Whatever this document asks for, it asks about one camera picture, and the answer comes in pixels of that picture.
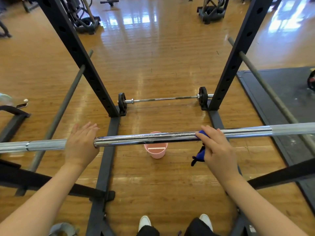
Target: white shoe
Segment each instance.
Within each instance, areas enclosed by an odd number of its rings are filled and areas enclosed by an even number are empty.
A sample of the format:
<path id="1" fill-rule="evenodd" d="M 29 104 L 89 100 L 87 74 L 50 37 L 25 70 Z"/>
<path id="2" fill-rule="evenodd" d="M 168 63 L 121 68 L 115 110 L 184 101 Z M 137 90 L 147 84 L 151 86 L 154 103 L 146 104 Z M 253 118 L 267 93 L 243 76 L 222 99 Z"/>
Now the white shoe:
<path id="1" fill-rule="evenodd" d="M 152 226 L 149 217 L 146 216 L 146 215 L 142 216 L 141 219 L 140 219 L 138 232 L 139 232 L 140 229 L 141 229 L 143 226 L 145 226 L 145 225 Z"/>
<path id="2" fill-rule="evenodd" d="M 211 231 L 213 232 L 213 227 L 212 227 L 212 224 L 211 224 L 211 221 L 210 221 L 208 215 L 202 214 L 202 215 L 200 215 L 199 219 L 200 219 L 201 221 L 203 221 L 207 226 L 209 226 L 209 228 L 210 228 Z"/>

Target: gym mat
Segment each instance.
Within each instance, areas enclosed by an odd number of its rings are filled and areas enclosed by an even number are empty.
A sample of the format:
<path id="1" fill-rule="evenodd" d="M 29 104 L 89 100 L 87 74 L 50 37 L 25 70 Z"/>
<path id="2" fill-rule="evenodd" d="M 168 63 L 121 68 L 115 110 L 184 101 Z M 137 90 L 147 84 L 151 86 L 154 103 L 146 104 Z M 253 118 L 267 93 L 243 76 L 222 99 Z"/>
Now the gym mat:
<path id="1" fill-rule="evenodd" d="M 307 88 L 307 78 L 314 67 L 260 70 L 294 117 L 301 123 L 315 121 L 315 92 Z M 237 78 L 265 125 L 288 124 L 277 106 L 249 70 L 238 71 Z M 298 135 L 273 137 L 287 166 L 314 156 Z M 298 181 L 301 192 L 315 215 L 315 178 Z"/>

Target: smartphone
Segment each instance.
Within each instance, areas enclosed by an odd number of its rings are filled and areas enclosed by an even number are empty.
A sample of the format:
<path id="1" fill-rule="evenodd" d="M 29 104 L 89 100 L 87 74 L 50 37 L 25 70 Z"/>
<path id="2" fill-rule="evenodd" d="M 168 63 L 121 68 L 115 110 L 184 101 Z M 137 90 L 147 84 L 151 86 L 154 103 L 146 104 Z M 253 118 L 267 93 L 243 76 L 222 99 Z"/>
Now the smartphone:
<path id="1" fill-rule="evenodd" d="M 16 108 L 24 108 L 27 107 L 28 103 L 22 103 L 16 106 Z"/>

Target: person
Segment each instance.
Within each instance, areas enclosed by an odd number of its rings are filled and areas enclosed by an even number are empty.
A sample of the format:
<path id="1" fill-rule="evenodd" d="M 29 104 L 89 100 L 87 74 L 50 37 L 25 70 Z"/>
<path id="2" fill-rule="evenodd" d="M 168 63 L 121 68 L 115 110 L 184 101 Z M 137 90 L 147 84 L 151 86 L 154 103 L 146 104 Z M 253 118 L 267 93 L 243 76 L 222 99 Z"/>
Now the person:
<path id="1" fill-rule="evenodd" d="M 265 200 L 238 173 L 235 149 L 225 135 L 210 126 L 201 128 L 209 136 L 196 132 L 196 136 L 206 146 L 206 165 L 254 225 L 257 233 L 260 236 L 306 236 L 305 232 Z M 97 125 L 90 122 L 81 129 L 77 124 L 73 127 L 65 146 L 65 164 L 52 179 L 0 224 L 0 235 L 48 235 L 72 186 L 99 152 L 93 145 L 98 130 Z M 147 216 L 141 218 L 138 232 L 138 236 L 145 235 L 159 235 Z M 206 214 L 193 219 L 185 232 L 185 236 L 203 235 L 216 235 Z"/>

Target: black pants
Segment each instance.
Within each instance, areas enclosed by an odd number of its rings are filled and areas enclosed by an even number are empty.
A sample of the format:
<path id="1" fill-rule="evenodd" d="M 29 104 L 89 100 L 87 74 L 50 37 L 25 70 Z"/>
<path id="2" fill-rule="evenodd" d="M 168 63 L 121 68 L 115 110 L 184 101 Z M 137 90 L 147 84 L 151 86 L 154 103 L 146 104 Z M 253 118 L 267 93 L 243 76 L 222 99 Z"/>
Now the black pants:
<path id="1" fill-rule="evenodd" d="M 145 225 L 138 232 L 137 236 L 160 236 L 159 231 L 152 226 Z M 199 218 L 194 218 L 188 226 L 184 236 L 219 236 Z"/>

